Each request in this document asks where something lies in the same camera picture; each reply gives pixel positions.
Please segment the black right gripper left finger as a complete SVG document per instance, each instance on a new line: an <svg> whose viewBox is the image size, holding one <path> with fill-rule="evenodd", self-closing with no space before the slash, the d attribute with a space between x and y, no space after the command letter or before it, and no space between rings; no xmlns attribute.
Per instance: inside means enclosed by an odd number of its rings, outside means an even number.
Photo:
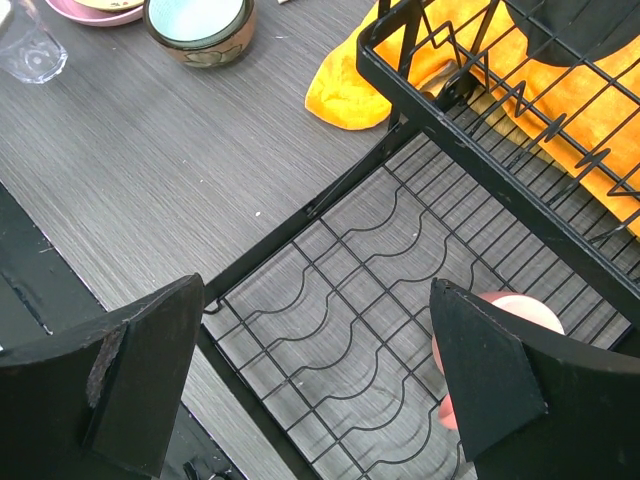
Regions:
<svg viewBox="0 0 640 480"><path fill-rule="evenodd" d="M159 477L203 307L203 280L187 275L2 351L2 478Z"/></svg>

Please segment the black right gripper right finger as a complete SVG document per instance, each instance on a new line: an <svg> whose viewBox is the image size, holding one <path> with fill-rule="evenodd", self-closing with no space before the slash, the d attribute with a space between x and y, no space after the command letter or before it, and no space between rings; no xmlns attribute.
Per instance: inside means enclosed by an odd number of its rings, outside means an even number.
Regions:
<svg viewBox="0 0 640 480"><path fill-rule="evenodd" d="M636 479L639 360L435 279L431 319L466 459L480 479Z"/></svg>

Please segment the pink mug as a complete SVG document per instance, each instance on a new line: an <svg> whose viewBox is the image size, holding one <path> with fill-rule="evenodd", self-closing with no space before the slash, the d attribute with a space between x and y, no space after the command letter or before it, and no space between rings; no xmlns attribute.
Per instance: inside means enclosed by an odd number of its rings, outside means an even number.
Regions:
<svg viewBox="0 0 640 480"><path fill-rule="evenodd" d="M479 294L478 297L499 309L521 317L529 322L540 325L558 334L565 334L565 330L556 314L541 301L533 297L506 291L486 292ZM449 393L445 395L440 403L438 419L445 428L450 430L458 429L453 403Z"/></svg>

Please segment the clear glass cup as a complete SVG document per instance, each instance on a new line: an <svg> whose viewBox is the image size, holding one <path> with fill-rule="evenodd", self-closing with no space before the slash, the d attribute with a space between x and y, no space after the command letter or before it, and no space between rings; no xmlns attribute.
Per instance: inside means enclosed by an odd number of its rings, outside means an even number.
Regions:
<svg viewBox="0 0 640 480"><path fill-rule="evenodd" d="M32 1L1 0L1 69L25 84L44 84L66 66L68 53Z"/></svg>

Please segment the brown floral bowl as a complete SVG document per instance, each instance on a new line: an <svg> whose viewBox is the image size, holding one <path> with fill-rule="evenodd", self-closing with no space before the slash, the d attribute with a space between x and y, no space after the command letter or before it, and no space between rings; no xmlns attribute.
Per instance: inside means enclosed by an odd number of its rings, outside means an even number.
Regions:
<svg viewBox="0 0 640 480"><path fill-rule="evenodd" d="M160 35L150 24L146 3L144 24L150 36L176 61L193 67L208 68L229 64L249 46L255 31L257 10L253 1L243 1L244 10L222 32L195 41L175 41Z"/></svg>

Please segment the pink plate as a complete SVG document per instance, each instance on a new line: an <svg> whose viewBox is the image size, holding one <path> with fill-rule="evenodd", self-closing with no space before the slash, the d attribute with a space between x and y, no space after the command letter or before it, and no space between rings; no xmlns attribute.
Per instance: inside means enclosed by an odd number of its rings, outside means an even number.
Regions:
<svg viewBox="0 0 640 480"><path fill-rule="evenodd" d="M105 12L76 3L72 0L46 0L48 6L57 14L75 23L91 27L118 27L143 16L144 4L126 11Z"/></svg>

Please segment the cream floral plate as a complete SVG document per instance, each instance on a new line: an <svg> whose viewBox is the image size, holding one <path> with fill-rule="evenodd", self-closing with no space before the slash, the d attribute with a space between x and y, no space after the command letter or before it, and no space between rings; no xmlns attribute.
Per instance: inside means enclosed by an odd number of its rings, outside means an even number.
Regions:
<svg viewBox="0 0 640 480"><path fill-rule="evenodd" d="M144 0L76 0L76 3L100 11L119 12L137 8Z"/></svg>

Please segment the light green bowl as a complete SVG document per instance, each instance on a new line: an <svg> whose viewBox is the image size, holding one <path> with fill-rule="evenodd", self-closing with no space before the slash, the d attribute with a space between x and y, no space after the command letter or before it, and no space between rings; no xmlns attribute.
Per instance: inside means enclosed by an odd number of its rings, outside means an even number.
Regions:
<svg viewBox="0 0 640 480"><path fill-rule="evenodd" d="M195 41L222 32L244 10L240 0L147 1L147 16L153 28L175 41Z"/></svg>

